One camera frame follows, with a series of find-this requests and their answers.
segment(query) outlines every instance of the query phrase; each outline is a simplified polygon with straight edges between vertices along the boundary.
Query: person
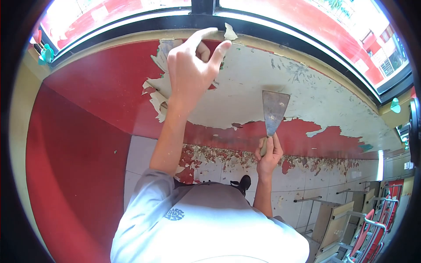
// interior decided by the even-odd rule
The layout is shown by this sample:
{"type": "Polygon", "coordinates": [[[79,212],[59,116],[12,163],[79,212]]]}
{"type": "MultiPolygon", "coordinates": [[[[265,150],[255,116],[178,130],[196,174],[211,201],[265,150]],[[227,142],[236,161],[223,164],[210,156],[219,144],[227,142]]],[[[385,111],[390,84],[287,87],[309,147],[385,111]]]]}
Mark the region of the person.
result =
{"type": "Polygon", "coordinates": [[[281,217],[272,216],[272,172],[283,154],[276,134],[267,140],[264,157],[259,153],[263,140],[255,152],[258,183],[253,206],[231,185],[206,182],[175,189],[187,118],[231,46],[223,41],[209,58],[202,39],[215,32],[217,28],[197,31],[168,54],[172,95],[167,115],[149,169],[137,182],[115,233],[113,263],[291,263],[308,258],[307,240],[281,217]]]}

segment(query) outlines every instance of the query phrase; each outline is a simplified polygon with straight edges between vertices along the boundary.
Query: shirt logo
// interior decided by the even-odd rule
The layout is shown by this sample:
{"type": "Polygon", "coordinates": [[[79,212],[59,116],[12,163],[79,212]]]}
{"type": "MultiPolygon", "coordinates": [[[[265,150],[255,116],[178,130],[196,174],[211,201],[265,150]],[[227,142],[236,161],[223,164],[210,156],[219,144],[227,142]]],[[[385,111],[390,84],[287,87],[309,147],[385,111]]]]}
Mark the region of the shirt logo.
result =
{"type": "Polygon", "coordinates": [[[173,208],[164,217],[171,221],[177,221],[184,217],[184,212],[178,208],[173,208]]]}

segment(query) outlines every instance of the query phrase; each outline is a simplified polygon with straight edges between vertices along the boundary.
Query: sneaker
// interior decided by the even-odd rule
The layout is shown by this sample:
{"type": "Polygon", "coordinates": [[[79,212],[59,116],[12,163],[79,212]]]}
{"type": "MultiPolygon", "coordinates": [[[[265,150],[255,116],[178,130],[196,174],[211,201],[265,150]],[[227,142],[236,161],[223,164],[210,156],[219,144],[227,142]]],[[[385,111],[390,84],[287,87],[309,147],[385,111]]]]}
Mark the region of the sneaker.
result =
{"type": "Polygon", "coordinates": [[[238,185],[242,190],[244,190],[244,192],[247,191],[250,188],[250,185],[251,185],[250,176],[248,176],[248,175],[243,176],[238,185]]]}

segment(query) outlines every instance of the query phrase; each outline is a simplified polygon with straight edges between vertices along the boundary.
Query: hand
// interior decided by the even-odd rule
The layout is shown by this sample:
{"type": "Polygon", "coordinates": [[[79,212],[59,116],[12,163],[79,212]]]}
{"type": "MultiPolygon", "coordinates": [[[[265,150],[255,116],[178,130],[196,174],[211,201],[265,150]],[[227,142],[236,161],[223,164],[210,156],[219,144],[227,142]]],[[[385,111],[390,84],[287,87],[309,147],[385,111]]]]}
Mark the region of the hand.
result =
{"type": "Polygon", "coordinates": [[[254,152],[257,161],[257,174],[259,180],[271,180],[272,173],[278,165],[279,160],[284,154],[279,143],[278,135],[275,133],[273,137],[269,137],[266,142],[266,154],[260,156],[260,149],[263,147],[264,138],[259,140],[259,147],[254,152]]]}
{"type": "Polygon", "coordinates": [[[175,105],[182,114],[188,115],[195,108],[218,75],[222,59],[231,47],[231,41],[222,42],[209,59],[211,51],[202,39],[217,31],[216,27],[196,31],[186,42],[173,48],[168,54],[167,64],[172,89],[168,106],[175,105]]]}

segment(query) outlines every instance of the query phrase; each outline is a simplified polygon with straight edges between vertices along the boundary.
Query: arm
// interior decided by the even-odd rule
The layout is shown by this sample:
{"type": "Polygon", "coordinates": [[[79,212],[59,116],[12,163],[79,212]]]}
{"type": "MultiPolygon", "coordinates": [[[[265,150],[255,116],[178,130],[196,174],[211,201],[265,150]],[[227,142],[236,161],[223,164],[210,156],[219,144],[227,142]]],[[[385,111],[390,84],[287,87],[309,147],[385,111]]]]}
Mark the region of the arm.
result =
{"type": "Polygon", "coordinates": [[[256,149],[254,156],[257,161],[257,188],[256,197],[254,198],[253,207],[258,209],[267,217],[273,217],[271,192],[272,192],[272,173],[279,160],[283,155],[278,135],[276,133],[273,138],[268,138],[266,142],[266,155],[260,156],[260,149],[263,147],[264,138],[260,139],[259,147],[256,149]]]}
{"type": "Polygon", "coordinates": [[[174,176],[183,148],[184,129],[190,112],[219,73],[219,67],[231,41],[219,44],[209,59],[210,50],[203,37],[217,32],[206,28],[195,32],[185,43],[173,48],[167,58],[171,97],[167,116],[149,168],[174,176]]]}

